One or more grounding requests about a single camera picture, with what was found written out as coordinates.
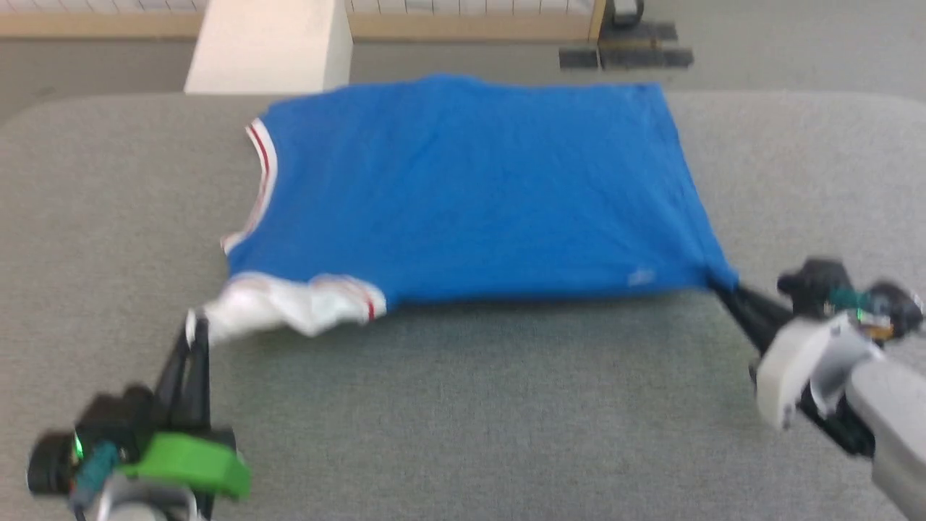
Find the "gray table surface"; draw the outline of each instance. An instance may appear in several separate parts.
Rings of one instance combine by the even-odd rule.
[[[744,279],[807,254],[926,289],[926,106],[672,94],[694,180]],[[256,97],[31,109],[0,129],[0,519],[62,520],[23,474],[97,390],[151,383],[244,221]],[[897,357],[926,371],[910,341]],[[751,347],[708,295],[399,312],[216,349],[214,411],[252,497],[220,521],[895,520],[869,467],[755,412]]]

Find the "green plastic part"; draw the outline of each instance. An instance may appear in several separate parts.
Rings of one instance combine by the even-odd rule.
[[[235,500],[251,491],[251,471],[232,449],[176,432],[160,432],[151,438],[142,461],[119,468],[128,477],[151,477],[179,483]]]

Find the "blue jersey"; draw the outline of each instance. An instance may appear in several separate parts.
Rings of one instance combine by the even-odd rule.
[[[355,85],[249,133],[263,178],[223,243],[232,279],[346,280],[389,309],[737,282],[654,84]]]

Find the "armhole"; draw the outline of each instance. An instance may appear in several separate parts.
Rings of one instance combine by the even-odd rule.
[[[254,120],[248,125],[247,136],[251,138],[251,143],[260,159],[260,186],[257,189],[257,201],[251,209],[244,228],[240,232],[222,237],[220,243],[225,255],[241,244],[260,224],[270,204],[273,187],[277,183],[277,151],[263,121]]]

